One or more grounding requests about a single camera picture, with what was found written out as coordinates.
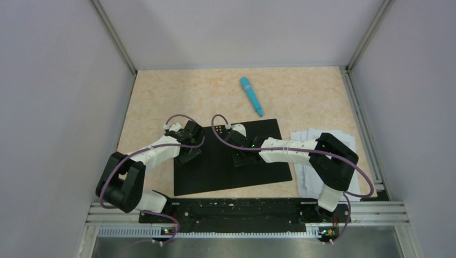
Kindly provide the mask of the grey black file folder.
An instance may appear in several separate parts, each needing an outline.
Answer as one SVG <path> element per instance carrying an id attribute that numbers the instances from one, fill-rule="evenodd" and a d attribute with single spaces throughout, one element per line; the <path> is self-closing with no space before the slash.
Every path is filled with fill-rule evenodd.
<path id="1" fill-rule="evenodd" d="M 216 137 L 226 138 L 226 128 L 218 126 L 214 132 L 207 126 L 203 127 L 203 132 L 205 140 L 200 156 L 185 164 L 179 164 L 174 159 L 175 196 L 292 180 L 289 164 L 284 162 L 261 162 L 235 168 L 232 154 L 241 152 L 226 146 Z"/>

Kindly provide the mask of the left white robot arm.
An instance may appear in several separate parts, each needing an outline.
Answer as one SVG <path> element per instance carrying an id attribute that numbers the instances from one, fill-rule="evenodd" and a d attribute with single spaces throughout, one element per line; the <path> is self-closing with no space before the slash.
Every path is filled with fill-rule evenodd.
<path id="1" fill-rule="evenodd" d="M 105 209 L 151 211 L 159 222 L 172 217 L 168 197 L 144 189 L 145 175 L 167 160 L 179 165 L 196 159 L 204 143 L 203 128 L 190 120 L 185 126 L 165 126 L 164 135 L 156 142 L 129 154 L 114 152 L 108 158 L 95 193 Z"/>

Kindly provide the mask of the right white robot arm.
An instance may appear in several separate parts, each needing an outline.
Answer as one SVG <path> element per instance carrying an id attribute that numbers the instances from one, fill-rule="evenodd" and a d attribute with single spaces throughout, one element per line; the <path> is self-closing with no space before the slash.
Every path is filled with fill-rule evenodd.
<path id="1" fill-rule="evenodd" d="M 307 141 L 285 141 L 259 138 L 252 143 L 234 129 L 219 140 L 241 153 L 251 155 L 263 163 L 286 162 L 310 166 L 323 182 L 317 199 L 315 214 L 321 221 L 337 215 L 337 205 L 349 189 L 354 172 L 359 168 L 358 155 L 330 133 L 321 133 Z"/>

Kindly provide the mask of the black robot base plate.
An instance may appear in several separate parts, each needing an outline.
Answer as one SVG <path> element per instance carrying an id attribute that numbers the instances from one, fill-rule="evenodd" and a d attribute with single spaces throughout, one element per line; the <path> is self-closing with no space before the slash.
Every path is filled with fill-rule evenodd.
<path id="1" fill-rule="evenodd" d="M 161 215 L 139 215 L 141 224 L 161 224 L 162 236 L 309 236 L 322 242 L 334 241 L 349 222 L 348 204 L 328 212 L 308 198 L 172 198 Z"/>

